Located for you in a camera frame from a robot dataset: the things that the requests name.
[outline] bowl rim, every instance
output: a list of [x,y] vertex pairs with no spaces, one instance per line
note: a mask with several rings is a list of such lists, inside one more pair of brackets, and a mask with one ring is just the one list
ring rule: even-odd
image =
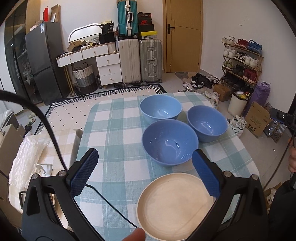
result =
[[[148,115],[146,112],[144,112],[144,111],[142,110],[142,108],[141,108],[141,104],[142,104],[142,102],[143,102],[144,100],[146,100],[146,99],[149,98],[149,97],[153,97],[153,96],[165,96],[165,97],[169,97],[169,98],[171,98],[171,99],[174,99],[174,100],[176,100],[176,101],[180,104],[181,110],[178,112],[177,115],[174,115],[174,116],[169,117],[169,118],[168,118],[168,117],[166,117],[166,118],[160,118],[160,117],[155,117],[155,116]],[[169,95],[164,95],[164,94],[150,95],[150,96],[144,98],[143,100],[141,100],[141,102],[140,102],[140,106],[139,106],[139,107],[140,107],[141,112],[142,112],[144,115],[146,115],[146,116],[148,116],[148,117],[151,117],[151,118],[154,118],[154,119],[158,119],[158,120],[167,120],[167,119],[170,119],[170,118],[176,117],[176,116],[178,116],[178,115],[182,112],[182,110],[183,110],[183,106],[182,106],[182,104],[181,104],[180,101],[178,101],[175,97],[172,97],[172,96],[169,96]]]
[[[181,123],[181,125],[184,125],[184,126],[188,127],[188,128],[190,129],[190,131],[192,131],[192,133],[193,133],[194,136],[196,137],[196,141],[197,141],[197,148],[196,148],[196,149],[199,148],[200,142],[199,142],[198,136],[197,136],[197,134],[195,133],[194,129],[191,128],[191,126],[189,126],[189,125],[187,125],[186,123],[184,123],[184,122],[182,122],[182,121],[179,121],[179,120],[174,120],[174,119],[164,119],[164,120],[158,120],[158,121],[156,121],[156,122],[150,124],[150,125],[144,130],[144,132],[143,132],[143,134],[142,134],[142,146],[143,146],[143,148],[144,148],[145,151],[146,151],[146,148],[145,148],[145,146],[144,146],[144,144],[143,144],[143,136],[144,136],[144,133],[145,133],[145,131],[146,131],[151,125],[156,125],[156,123],[159,123],[159,122],[176,122],[176,123],[179,122],[179,123]],[[153,157],[148,153],[148,151],[146,151],[146,153],[149,155],[149,157],[150,157],[152,160],[154,160],[154,161],[157,162],[158,164],[161,164],[161,165],[163,165],[163,166],[171,166],[171,167],[173,167],[173,166],[177,166],[177,165],[180,165],[180,164],[183,164],[183,163],[189,161],[189,160],[192,158],[192,156],[191,156],[191,157],[190,157],[188,160],[186,160],[186,161],[183,161],[183,162],[180,162],[180,163],[177,163],[177,164],[169,164],[169,163],[164,163],[164,162],[161,162],[161,161],[156,160],[155,158],[153,158]]]
[[[209,135],[208,133],[204,133],[204,132],[202,132],[202,131],[196,129],[195,126],[192,125],[191,121],[189,120],[188,113],[189,113],[189,111],[190,111],[191,109],[193,109],[193,108],[195,108],[195,107],[197,107],[197,106],[202,106],[202,107],[205,107],[205,108],[211,108],[211,110],[217,111],[217,112],[219,113],[219,115],[222,116],[222,117],[225,119],[226,130],[225,130],[223,133],[219,134],[219,135]],[[227,125],[227,120],[226,120],[226,118],[224,117],[224,115],[222,115],[222,113],[220,113],[220,112],[219,112],[218,110],[216,110],[214,107],[210,107],[210,106],[206,106],[206,105],[195,105],[195,106],[192,106],[192,107],[187,111],[186,116],[187,116],[188,123],[191,125],[191,127],[192,127],[194,130],[197,130],[198,132],[200,132],[200,133],[202,133],[202,134],[204,134],[204,135],[210,136],[210,137],[219,137],[220,135],[223,135],[223,134],[227,131],[227,129],[228,129],[228,125]]]

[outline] round plate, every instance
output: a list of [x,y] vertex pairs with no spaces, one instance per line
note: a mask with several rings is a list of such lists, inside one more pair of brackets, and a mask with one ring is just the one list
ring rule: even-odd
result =
[[213,205],[203,182],[186,173],[155,179],[141,193],[137,219],[151,237],[161,241],[187,239]]

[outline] power cord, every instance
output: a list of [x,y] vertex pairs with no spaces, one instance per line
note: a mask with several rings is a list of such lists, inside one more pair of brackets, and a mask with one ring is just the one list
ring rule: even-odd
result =
[[291,140],[289,141],[289,144],[287,145],[287,147],[286,147],[286,149],[285,149],[285,151],[284,151],[284,153],[283,153],[283,155],[282,155],[282,157],[281,157],[281,160],[279,161],[279,163],[278,163],[278,165],[277,165],[275,171],[273,172],[273,174],[271,175],[270,179],[269,179],[269,180],[267,181],[267,183],[265,184],[263,190],[265,190],[265,188],[267,187],[267,185],[270,183],[270,181],[273,179],[274,175],[275,175],[276,172],[278,171],[278,169],[279,169],[279,167],[280,167],[280,165],[281,165],[281,163],[282,163],[282,161],[283,161],[283,159],[284,159],[284,157],[285,157],[285,155],[286,155],[286,153],[287,153],[287,150],[289,149],[289,147],[290,147],[292,141],[293,141],[293,146],[295,147],[295,145],[294,145],[294,136],[295,136],[295,134],[296,134],[296,130],[294,131],[294,133],[293,133],[293,135],[292,135],[292,137],[291,137]]
[[93,187],[93,186],[91,186],[91,185],[88,185],[88,184],[85,184],[85,186],[86,187],[88,187],[88,188],[92,188],[106,203],[108,203],[121,217],[123,217],[124,218],[124,220],[126,220],[126,221],[128,221],[131,225],[133,225],[135,228],[137,228],[137,226],[136,225],[134,225],[131,221],[129,221],[125,216],[123,216],[122,214],[121,214],[121,212],[119,212],[106,198],[104,198],[100,193],[99,193],[99,191],[98,190],[96,190],[96,188],[95,187]]

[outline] door frame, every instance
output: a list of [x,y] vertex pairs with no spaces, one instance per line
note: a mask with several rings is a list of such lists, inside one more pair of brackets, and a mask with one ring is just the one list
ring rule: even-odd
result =
[[[201,59],[202,59],[202,41],[203,41],[203,27],[204,27],[204,11],[203,11],[203,2],[200,0],[200,8],[202,12],[201,16],[201,33],[200,33],[200,57],[199,57],[199,65],[197,71],[199,72],[200,70],[200,65],[201,65]],[[163,68],[164,72],[167,73],[166,71],[166,52],[167,52],[167,22],[166,22],[166,0],[163,0]]]

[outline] bubble wrap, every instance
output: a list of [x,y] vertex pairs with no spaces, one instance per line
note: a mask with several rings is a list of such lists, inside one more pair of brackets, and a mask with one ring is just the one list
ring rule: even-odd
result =
[[31,176],[36,172],[36,164],[43,149],[49,141],[37,142],[34,139],[25,137],[20,145],[17,156],[13,160],[9,173],[9,184],[15,186],[19,191],[26,191]]

